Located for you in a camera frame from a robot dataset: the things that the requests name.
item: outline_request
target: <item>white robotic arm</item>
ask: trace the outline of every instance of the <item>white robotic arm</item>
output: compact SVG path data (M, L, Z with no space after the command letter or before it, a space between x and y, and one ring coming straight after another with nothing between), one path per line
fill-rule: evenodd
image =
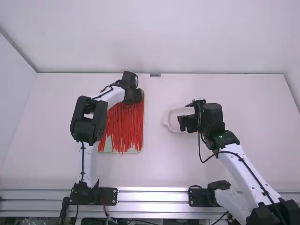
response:
M124 100L125 97L125 90L121 87L117 87L117 86L107 86L102 92L101 95L99 97L99 95L92 97L91 99L94 99L95 101L104 101L107 102L107 110L109 110L111 107L113 107L115 104L122 102ZM80 153L80 159L81 159L81 155L82 155L82 148L80 148L79 150ZM80 174L77 176L77 181L76 183L79 184L79 182L82 181L87 183L87 187L89 188L93 188L97 181L98 181L98 177L97 177L97 148L96 146L92 145L88 145L85 146L84 149L84 156L83 156L83 178L82 178L82 170L80 172Z
M300 222L300 208L294 200L285 201L254 168L238 138L225 130L222 107L206 103L204 99L193 100L186 107L194 107L195 113L178 116L180 130L198 132L213 156L220 159L229 170L243 195L237 194L227 181L208 185L215 202L227 209L242 225L295 225Z

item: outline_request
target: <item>white wall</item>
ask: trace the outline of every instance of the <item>white wall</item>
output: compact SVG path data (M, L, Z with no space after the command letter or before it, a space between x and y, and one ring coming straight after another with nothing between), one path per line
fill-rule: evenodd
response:
M0 34L0 166L37 73Z
M76 100L95 95L120 77L38 75L0 171L1 188L72 187L81 169L80 144L69 130ZM236 186L217 159L200 163L196 134L173 133L162 124L173 104L204 96L222 105L227 129L277 191L300 190L300 115L282 75L143 74L139 87L145 91L143 150L123 156L97 154L101 186L189 187L216 180ZM204 144L201 149L203 158L211 154ZM26 160L28 155L37 160Z
M297 0L2 0L41 72L284 73L300 107Z

